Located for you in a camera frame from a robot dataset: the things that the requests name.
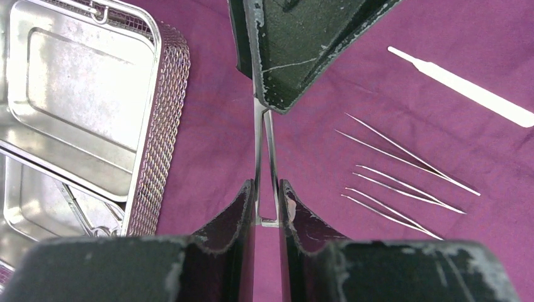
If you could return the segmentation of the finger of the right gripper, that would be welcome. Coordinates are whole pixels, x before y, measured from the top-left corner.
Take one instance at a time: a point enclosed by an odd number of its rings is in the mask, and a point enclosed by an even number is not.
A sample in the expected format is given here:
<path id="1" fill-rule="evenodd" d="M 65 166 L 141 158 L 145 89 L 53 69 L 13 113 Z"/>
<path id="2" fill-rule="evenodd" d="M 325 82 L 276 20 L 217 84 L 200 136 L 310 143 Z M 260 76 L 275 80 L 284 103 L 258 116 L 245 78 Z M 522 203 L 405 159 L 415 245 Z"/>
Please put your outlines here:
<path id="1" fill-rule="evenodd" d="M 237 70 L 252 79 L 252 59 L 247 32 L 246 13 L 243 0 L 228 0 L 229 16 L 236 46 Z"/>
<path id="2" fill-rule="evenodd" d="M 244 1 L 255 95 L 281 115 L 397 1 Z"/>

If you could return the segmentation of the steel surgical scissors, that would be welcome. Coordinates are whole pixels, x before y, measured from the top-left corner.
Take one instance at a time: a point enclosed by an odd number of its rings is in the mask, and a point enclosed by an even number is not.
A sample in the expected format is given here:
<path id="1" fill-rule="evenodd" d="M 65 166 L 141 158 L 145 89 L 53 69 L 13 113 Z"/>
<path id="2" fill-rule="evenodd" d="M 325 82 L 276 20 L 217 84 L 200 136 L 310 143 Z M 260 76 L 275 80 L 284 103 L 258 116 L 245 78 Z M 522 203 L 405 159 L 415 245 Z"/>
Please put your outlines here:
<path id="1" fill-rule="evenodd" d="M 86 235 L 119 236 L 125 217 L 125 212 L 119 205 L 99 199 L 64 182 L 54 180 L 53 183 Z"/>

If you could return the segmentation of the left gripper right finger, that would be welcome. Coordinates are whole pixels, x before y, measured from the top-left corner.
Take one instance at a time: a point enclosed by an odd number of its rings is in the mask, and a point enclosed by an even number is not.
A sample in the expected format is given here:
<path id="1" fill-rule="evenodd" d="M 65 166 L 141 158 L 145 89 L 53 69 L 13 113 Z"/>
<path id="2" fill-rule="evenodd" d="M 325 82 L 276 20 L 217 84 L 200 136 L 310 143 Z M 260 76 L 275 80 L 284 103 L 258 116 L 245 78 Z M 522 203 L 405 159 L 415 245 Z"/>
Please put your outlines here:
<path id="1" fill-rule="evenodd" d="M 284 301 L 518 301 L 504 267 L 464 240 L 356 242 L 279 183 Z"/>

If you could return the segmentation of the metal instrument tray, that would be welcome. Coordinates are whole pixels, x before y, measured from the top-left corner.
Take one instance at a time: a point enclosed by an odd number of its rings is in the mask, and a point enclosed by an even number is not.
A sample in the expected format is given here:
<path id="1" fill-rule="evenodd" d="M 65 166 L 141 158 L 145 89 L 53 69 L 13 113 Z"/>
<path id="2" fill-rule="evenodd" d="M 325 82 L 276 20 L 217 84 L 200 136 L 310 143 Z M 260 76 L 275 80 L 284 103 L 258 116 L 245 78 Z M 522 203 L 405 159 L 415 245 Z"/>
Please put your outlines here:
<path id="1" fill-rule="evenodd" d="M 1 282 L 36 243 L 90 237 L 53 183 L 156 232 L 184 105 L 183 35 L 123 1 L 1 2 Z"/>

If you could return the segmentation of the purple cloth wrap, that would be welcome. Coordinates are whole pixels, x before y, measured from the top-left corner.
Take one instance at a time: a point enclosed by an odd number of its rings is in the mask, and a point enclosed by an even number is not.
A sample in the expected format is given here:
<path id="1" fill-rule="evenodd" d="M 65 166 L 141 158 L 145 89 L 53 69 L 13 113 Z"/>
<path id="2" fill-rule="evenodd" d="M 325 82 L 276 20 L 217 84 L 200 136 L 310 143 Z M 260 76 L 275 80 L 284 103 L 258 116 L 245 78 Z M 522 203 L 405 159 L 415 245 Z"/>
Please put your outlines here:
<path id="1" fill-rule="evenodd" d="M 157 231 L 194 232 L 254 175 L 251 81 L 236 70 L 225 1 L 136 1 L 182 32 L 190 76 Z M 533 109 L 532 1 L 403 1 L 333 63 L 286 115 L 275 115 L 278 175 L 325 222 L 354 240 L 422 233 L 344 198 L 369 194 L 446 239 L 475 240 L 497 255 L 522 301 L 533 300 L 533 129 L 457 94 L 387 50 L 433 62 Z M 404 146 L 476 196 L 342 136 L 406 154 L 349 113 Z M 464 210 L 403 196 L 364 165 Z"/>

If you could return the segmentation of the steel scalpel handle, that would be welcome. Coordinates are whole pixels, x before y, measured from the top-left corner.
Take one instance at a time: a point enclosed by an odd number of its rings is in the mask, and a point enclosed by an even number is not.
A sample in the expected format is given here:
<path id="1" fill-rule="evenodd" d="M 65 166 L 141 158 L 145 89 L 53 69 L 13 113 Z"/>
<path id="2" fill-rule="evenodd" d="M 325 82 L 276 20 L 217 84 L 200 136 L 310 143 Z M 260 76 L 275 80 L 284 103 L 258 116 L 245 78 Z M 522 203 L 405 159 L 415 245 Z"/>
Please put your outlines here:
<path id="1" fill-rule="evenodd" d="M 393 46 L 387 47 L 387 50 L 410 62 L 420 73 L 432 78 L 466 98 L 469 98 L 473 102 L 499 116 L 502 116 L 516 125 L 523 128 L 531 128 L 533 126 L 533 112 L 514 104 L 511 101 L 436 65 L 435 63 L 413 57 Z"/>
<path id="2" fill-rule="evenodd" d="M 345 132 L 342 132 L 342 131 L 339 131 L 339 130 L 335 130 L 336 132 L 338 132 L 339 134 L 341 134 L 342 136 L 345 136 L 347 138 L 349 138 L 350 140 L 356 142 L 356 143 L 359 143 L 360 145 L 363 145 L 365 147 L 368 147 L 380 154 L 383 154 L 383 155 L 386 155 L 390 158 L 393 158 L 395 160 L 398 160 L 399 162 L 403 162 L 407 165 L 410 165 L 411 167 L 415 167 L 419 170 L 422 170 L 422 171 L 425 171 L 429 174 L 432 174 L 444 181 L 447 181 L 451 184 L 454 184 L 455 186 L 457 187 L 460 187 L 476 196 L 482 196 L 482 194 L 480 192 L 478 192 L 478 190 L 466 185 L 466 184 L 463 184 L 461 183 L 460 181 L 457 181 L 455 179 L 453 179 L 452 177 L 446 175 L 444 172 L 440 171 L 439 169 L 437 169 L 436 167 L 434 167 L 433 165 L 431 165 L 430 163 L 426 162 L 424 159 L 420 158 L 418 155 L 414 154 L 413 152 L 411 152 L 410 150 L 406 149 L 404 146 L 402 146 L 401 144 L 397 143 L 396 141 L 394 141 L 393 139 L 387 137 L 385 134 L 383 134 L 382 132 L 378 131 L 377 129 L 375 129 L 374 127 L 372 127 L 371 125 L 369 125 L 368 123 L 364 122 L 363 120 L 349 114 L 349 113 L 345 113 L 346 116 L 348 116 L 349 118 L 351 118 L 352 120 L 356 121 L 358 124 L 360 124 L 361 126 L 365 127 L 366 129 L 370 130 L 371 132 L 373 132 L 374 134 L 376 134 L 377 136 L 379 136 L 380 138 L 382 138 L 383 140 L 385 140 L 387 143 L 391 144 L 393 147 L 395 147 L 396 149 L 400 150 L 400 152 L 402 152 L 403 154 L 406 154 L 408 158 L 404 158 L 404 157 L 401 157 L 400 155 L 397 155 L 397 154 L 393 154 L 392 152 L 389 152 L 389 151 L 386 151 L 382 148 L 379 148 L 375 145 L 372 145 L 370 143 L 367 143 L 367 142 L 364 142 L 363 140 L 359 139 L 359 138 L 356 138 L 352 135 L 349 135 Z"/>

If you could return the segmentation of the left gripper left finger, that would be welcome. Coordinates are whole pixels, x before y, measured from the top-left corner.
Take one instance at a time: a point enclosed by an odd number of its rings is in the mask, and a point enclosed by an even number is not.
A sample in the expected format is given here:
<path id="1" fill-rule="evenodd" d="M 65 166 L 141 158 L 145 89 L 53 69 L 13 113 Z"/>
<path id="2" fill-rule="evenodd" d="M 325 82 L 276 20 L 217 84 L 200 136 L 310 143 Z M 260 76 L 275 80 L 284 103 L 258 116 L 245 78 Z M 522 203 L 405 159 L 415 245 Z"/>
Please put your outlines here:
<path id="1" fill-rule="evenodd" d="M 254 183 L 190 235 L 62 237 L 22 259 L 2 301 L 251 301 Z"/>

